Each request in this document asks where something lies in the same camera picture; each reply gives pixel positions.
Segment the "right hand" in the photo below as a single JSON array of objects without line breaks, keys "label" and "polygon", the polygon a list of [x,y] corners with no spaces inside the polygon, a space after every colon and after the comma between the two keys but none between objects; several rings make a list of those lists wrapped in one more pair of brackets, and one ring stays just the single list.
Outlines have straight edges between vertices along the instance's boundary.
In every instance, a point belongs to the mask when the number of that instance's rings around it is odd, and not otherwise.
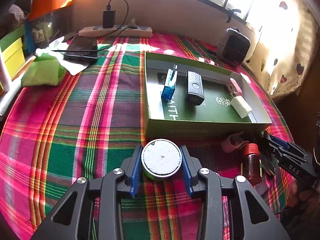
[{"label": "right hand", "polygon": [[307,203],[307,211],[311,212],[319,206],[319,193],[315,190],[302,190],[299,188],[299,182],[295,180],[289,190],[287,206],[294,207],[298,201]]}]

